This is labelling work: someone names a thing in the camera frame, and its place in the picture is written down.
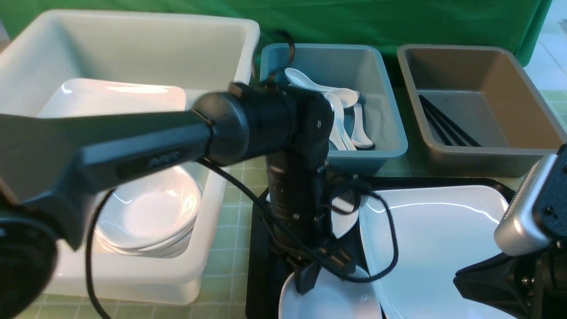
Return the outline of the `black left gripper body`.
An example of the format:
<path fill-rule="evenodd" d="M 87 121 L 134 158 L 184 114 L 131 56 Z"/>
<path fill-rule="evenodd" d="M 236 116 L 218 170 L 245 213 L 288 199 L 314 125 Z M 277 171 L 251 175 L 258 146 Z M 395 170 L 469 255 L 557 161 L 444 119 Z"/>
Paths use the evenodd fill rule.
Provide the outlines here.
<path fill-rule="evenodd" d="M 310 165 L 296 153 L 270 154 L 266 162 L 271 212 L 280 223 L 275 235 L 289 254 L 296 291 L 310 292 L 324 267 L 352 275 L 356 259 L 332 232 L 324 163 Z"/>

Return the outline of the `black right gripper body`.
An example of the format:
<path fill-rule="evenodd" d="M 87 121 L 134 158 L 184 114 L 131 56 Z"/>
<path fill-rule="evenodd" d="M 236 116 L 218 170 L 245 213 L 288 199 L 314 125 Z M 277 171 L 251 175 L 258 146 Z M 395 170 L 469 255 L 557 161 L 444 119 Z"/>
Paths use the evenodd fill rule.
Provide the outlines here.
<path fill-rule="evenodd" d="M 567 316 L 566 242 L 526 256 L 500 253 L 459 270 L 452 281 L 464 299 L 483 303 L 517 319 Z"/>

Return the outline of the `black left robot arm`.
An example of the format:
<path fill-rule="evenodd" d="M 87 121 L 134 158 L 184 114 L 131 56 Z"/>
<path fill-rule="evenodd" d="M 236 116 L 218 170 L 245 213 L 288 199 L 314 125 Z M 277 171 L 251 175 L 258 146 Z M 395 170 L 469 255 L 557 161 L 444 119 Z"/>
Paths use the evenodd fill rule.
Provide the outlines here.
<path fill-rule="evenodd" d="M 325 168 L 334 114 L 322 93 L 233 82 L 206 93 L 190 111 L 41 119 L 1 115 L 1 317 L 12 319 L 43 292 L 55 271 L 57 241 L 87 240 L 87 290 L 93 294 L 94 223 L 111 193 L 133 180 L 197 162 L 223 166 L 265 156 L 271 210 L 264 218 L 294 258 L 296 288 L 314 284 L 313 265 L 338 277 L 354 271 L 334 246 L 330 210 L 349 184 Z M 106 191 L 102 204 L 97 194 Z"/>

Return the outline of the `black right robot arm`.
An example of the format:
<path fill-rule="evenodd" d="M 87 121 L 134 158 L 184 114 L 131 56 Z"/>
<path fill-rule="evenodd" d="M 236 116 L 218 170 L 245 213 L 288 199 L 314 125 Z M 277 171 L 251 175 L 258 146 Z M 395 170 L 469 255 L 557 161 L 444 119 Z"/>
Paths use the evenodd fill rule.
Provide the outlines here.
<path fill-rule="evenodd" d="M 566 145 L 533 165 L 494 232 L 501 253 L 455 274 L 464 299 L 517 319 L 567 316 L 566 165 Z"/>

